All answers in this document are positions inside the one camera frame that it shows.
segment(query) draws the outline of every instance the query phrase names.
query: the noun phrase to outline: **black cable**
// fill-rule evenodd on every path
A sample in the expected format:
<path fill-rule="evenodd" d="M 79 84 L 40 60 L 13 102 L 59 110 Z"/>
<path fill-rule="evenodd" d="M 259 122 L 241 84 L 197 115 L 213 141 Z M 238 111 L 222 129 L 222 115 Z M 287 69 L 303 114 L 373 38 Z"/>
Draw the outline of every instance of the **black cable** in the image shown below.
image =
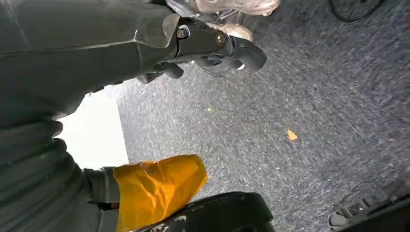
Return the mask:
<path fill-rule="evenodd" d="M 345 22 L 345 23 L 357 23 L 362 20 L 367 19 L 369 16 L 371 16 L 383 3 L 385 0 L 379 0 L 379 3 L 375 5 L 370 11 L 368 11 L 364 16 L 358 18 L 358 19 L 349 19 L 348 17 L 343 17 L 341 16 L 335 9 L 335 5 L 333 4 L 333 0 L 329 0 L 329 8 L 332 14 L 340 21 Z"/>

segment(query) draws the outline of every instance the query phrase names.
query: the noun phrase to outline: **yellow plastic wrap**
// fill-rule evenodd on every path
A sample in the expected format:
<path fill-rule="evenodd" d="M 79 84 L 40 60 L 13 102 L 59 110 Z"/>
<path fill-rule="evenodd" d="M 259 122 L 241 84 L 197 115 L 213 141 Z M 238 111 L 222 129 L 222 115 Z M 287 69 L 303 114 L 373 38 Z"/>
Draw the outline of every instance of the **yellow plastic wrap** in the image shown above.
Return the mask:
<path fill-rule="evenodd" d="M 114 177 L 120 191 L 117 232 L 167 218 L 184 207 L 208 178 L 197 155 L 123 165 L 114 169 Z"/>

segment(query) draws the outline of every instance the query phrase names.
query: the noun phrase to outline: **screw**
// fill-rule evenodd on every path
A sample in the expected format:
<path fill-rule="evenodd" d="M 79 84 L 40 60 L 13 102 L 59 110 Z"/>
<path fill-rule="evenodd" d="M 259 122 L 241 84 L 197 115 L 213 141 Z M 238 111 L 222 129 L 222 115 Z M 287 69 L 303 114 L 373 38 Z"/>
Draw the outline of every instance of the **screw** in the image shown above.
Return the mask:
<path fill-rule="evenodd" d="M 188 33 L 187 33 L 187 31 L 184 30 L 184 29 L 179 29 L 179 30 L 176 31 L 176 36 L 177 36 L 179 39 L 185 39 L 185 38 L 188 37 Z"/>
<path fill-rule="evenodd" d="M 217 44 L 221 47 L 225 46 L 226 44 L 226 37 L 225 34 L 222 32 L 218 32 L 217 36 L 216 36 L 216 41 Z"/>

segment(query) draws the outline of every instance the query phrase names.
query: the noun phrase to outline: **light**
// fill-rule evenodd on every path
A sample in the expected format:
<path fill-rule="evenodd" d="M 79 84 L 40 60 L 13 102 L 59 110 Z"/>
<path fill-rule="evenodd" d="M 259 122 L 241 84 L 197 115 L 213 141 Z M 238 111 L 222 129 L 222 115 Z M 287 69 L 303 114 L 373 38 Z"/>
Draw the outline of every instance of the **light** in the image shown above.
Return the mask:
<path fill-rule="evenodd" d="M 245 64 L 242 64 L 241 67 L 237 68 L 236 70 L 242 70 L 245 68 Z"/>

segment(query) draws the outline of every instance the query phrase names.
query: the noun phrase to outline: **sneaker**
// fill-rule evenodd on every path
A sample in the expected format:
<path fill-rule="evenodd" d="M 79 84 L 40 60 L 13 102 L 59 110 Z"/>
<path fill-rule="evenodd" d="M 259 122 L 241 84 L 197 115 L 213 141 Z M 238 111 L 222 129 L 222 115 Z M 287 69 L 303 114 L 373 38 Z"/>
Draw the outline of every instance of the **sneaker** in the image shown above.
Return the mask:
<path fill-rule="evenodd" d="M 195 0 L 201 13 L 215 13 L 226 9 L 236 9 L 247 15 L 269 15 L 280 0 Z"/>

